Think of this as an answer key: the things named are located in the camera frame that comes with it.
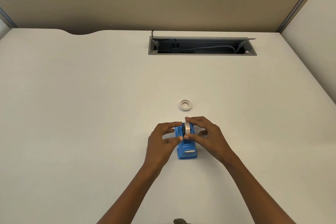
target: blue tape dispenser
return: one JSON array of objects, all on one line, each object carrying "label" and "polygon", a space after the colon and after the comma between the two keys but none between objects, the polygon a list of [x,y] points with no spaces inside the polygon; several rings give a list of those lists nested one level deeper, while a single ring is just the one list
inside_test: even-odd
[{"label": "blue tape dispenser", "polygon": [[[182,126],[175,128],[175,136],[183,136],[185,134],[195,134],[194,125],[185,122]],[[197,158],[196,143],[190,140],[183,139],[177,146],[178,159]]]}]

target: forearm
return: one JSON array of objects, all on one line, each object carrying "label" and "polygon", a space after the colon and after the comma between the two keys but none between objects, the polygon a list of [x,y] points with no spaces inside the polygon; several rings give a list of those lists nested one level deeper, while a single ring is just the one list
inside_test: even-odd
[{"label": "forearm", "polygon": [[229,162],[223,164],[236,183],[256,224],[295,224],[235,154]]},{"label": "forearm", "polygon": [[159,172],[141,167],[125,191],[97,224],[130,224]]}]

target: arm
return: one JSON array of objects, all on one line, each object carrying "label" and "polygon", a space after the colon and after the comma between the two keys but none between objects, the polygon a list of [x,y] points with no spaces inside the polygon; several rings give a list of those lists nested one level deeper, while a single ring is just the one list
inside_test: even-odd
[{"label": "arm", "polygon": [[174,127],[182,122],[158,124],[148,138],[145,162],[134,179],[104,214],[97,224],[130,224],[137,213],[141,202],[160,174],[162,167],[175,147],[183,140],[182,137],[162,139],[162,136],[174,132]]},{"label": "arm", "polygon": [[205,129],[198,135],[189,134],[184,138],[199,143],[226,167],[256,224],[295,224],[231,150],[217,125],[204,117],[186,117],[185,121]]}]

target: white tabletop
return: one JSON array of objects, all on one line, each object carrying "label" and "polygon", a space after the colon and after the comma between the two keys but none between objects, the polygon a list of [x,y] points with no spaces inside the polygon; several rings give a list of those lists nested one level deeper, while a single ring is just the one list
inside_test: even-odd
[{"label": "white tabletop", "polygon": [[[335,223],[336,105],[282,36],[156,34],[256,37],[257,56],[239,57],[148,55],[149,35],[12,29],[0,40],[0,223],[96,223],[142,165],[155,125],[186,115],[219,125],[297,223]],[[173,152],[133,222],[174,218],[253,223],[199,146],[193,160]]]}]

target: dark blue object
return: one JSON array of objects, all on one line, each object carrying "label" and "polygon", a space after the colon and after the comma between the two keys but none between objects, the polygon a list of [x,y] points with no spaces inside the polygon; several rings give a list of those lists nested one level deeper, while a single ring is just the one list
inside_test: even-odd
[{"label": "dark blue object", "polygon": [[[190,133],[195,134],[194,125],[190,124]],[[175,128],[175,136],[184,136],[182,126]],[[196,143],[190,140],[182,140],[177,146],[177,157],[178,159],[189,159],[189,158],[197,158],[197,150],[196,150]]]}]

